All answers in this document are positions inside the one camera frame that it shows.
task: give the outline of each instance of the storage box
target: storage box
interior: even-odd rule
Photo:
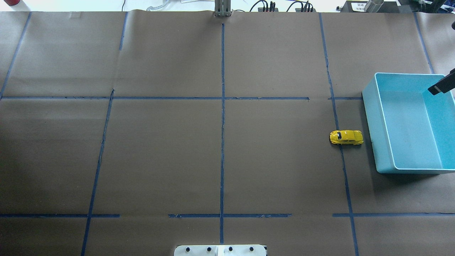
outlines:
[[[443,77],[376,73],[363,90],[378,172],[455,172],[455,102],[452,92],[433,96],[427,90]]]

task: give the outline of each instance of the blue tape line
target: blue tape line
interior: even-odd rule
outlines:
[[[221,100],[222,97],[160,97],[160,96],[150,96],[150,97],[126,97],[126,96],[116,96],[114,99],[119,100]]]
[[[125,12],[125,19],[123,21],[123,30],[121,31],[121,38],[120,38],[120,46],[118,50],[121,51],[123,48],[123,38],[125,37],[125,29],[126,29],[126,19],[128,18],[128,12]]]
[[[108,100],[109,97],[97,97],[97,96],[89,96],[89,97],[47,97],[47,96],[6,96],[3,97],[4,99],[11,99],[11,100]]]
[[[322,44],[324,47],[324,55],[325,55],[325,66],[327,68],[327,78],[329,80],[329,85],[330,85],[330,95],[331,95],[331,100],[332,100],[332,108],[334,110],[334,117],[335,117],[335,126],[336,129],[339,130],[339,124],[338,124],[338,116],[337,116],[337,109],[335,106],[335,95],[334,95],[334,88],[332,85],[332,78],[330,77],[330,72],[329,72],[329,58],[327,55],[327,45],[325,42],[325,35],[324,35],[324,26],[323,26],[323,21],[322,21],[322,14],[319,13],[319,23],[321,25],[321,36],[322,36]],[[344,186],[346,189],[346,198],[348,201],[348,209],[349,209],[349,218],[351,221],[351,231],[352,231],[352,239],[354,242],[354,252],[356,256],[359,256],[359,248],[357,245],[357,235],[355,232],[355,223],[354,223],[354,216],[352,212],[352,204],[351,204],[351,195],[349,192],[349,183],[348,183],[348,174],[346,173],[346,164],[344,162],[344,153],[343,153],[343,147],[340,145],[339,150],[341,153],[341,160],[343,162],[343,174],[344,174]]]
[[[17,43],[16,50],[14,51],[13,59],[11,60],[10,67],[8,68],[8,72],[6,73],[5,80],[3,81],[3,87],[0,91],[0,100],[3,97],[3,93],[5,92],[6,84],[8,83],[8,79],[10,78],[11,70],[13,69],[14,61],[16,61],[17,53],[19,52],[19,48],[24,40],[25,31],[27,30],[28,24],[30,23],[31,13],[27,17],[27,21],[25,22],[24,29],[22,30],[22,34],[20,35],[19,42]]]
[[[168,214],[169,218],[219,218],[220,214]],[[263,213],[263,214],[224,214],[224,218],[288,218],[290,213]]]
[[[363,100],[363,97],[333,97],[334,100]]]
[[[347,213],[335,213],[333,217],[349,217]],[[455,213],[442,212],[397,212],[397,213],[354,213],[354,217],[455,217]]]
[[[433,65],[431,64],[430,56],[428,55],[428,52],[426,50],[424,38],[422,37],[422,32],[420,31],[419,20],[417,19],[417,14],[415,12],[414,12],[414,20],[415,20],[415,24],[417,26],[417,32],[419,33],[420,42],[422,43],[422,47],[424,49],[425,57],[427,58],[428,66],[430,67],[431,73],[434,74],[435,71],[433,70]]]
[[[224,23],[221,27],[221,174],[220,174],[220,245],[224,244]]]
[[[112,92],[111,92],[111,97],[109,99],[109,106],[107,107],[106,121],[104,122],[103,139],[101,140],[100,155],[98,156],[98,165],[96,166],[95,181],[93,182],[93,190],[91,192],[90,207],[88,210],[88,217],[87,217],[87,223],[86,223],[86,230],[85,230],[85,234],[84,234],[84,240],[82,243],[81,256],[85,255],[88,232],[90,229],[90,221],[91,221],[92,212],[93,212],[93,204],[95,203],[96,186],[98,185],[98,177],[100,175],[100,168],[101,168],[101,161],[102,161],[102,157],[103,157],[104,144],[106,142],[107,124],[109,123],[109,117],[111,115],[112,100],[113,100],[112,97],[113,96],[114,96],[114,90],[112,90]]]
[[[322,45],[324,47],[325,67],[327,69],[327,78],[329,80],[329,85],[330,85],[330,96],[331,96],[330,98],[332,99],[332,108],[334,109],[335,127],[337,130],[340,130],[339,125],[338,125],[337,110],[336,110],[336,106],[335,106],[334,87],[332,85],[332,78],[330,77],[330,72],[329,72],[329,57],[327,56],[327,45],[325,43],[324,26],[322,23],[321,13],[319,13],[319,24],[321,25],[321,36],[322,36]]]
[[[309,97],[226,97],[227,100],[309,100]]]
[[[0,218],[87,218],[88,214],[0,214]],[[93,214],[92,218],[120,218],[120,214]]]

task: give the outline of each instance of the yellow toy car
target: yellow toy car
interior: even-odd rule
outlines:
[[[330,142],[335,145],[360,145],[364,142],[361,131],[333,131],[330,133]]]

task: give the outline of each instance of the white label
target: white label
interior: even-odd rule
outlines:
[[[365,12],[365,3],[351,3],[353,11]]]

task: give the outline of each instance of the red cylindrical object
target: red cylindrical object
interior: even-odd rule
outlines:
[[[9,6],[16,5],[20,2],[20,0],[4,0]]]

